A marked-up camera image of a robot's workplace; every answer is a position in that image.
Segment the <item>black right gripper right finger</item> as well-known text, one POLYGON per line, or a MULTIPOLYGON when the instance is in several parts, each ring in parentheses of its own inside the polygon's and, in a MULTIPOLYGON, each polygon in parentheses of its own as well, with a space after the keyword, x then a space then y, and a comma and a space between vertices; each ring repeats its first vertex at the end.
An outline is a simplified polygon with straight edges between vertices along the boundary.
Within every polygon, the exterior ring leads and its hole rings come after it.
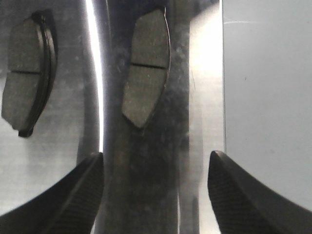
POLYGON ((274 192, 222 151, 210 154, 209 198, 223 234, 310 234, 311 211, 274 192))

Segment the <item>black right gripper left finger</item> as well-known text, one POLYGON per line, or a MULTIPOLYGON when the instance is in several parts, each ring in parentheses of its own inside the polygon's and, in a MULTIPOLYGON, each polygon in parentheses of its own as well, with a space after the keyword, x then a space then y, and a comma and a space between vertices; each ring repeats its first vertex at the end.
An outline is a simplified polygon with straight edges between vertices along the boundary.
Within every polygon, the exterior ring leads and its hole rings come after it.
POLYGON ((89 234, 102 199, 102 153, 92 154, 48 190, 0 217, 2 234, 89 234))

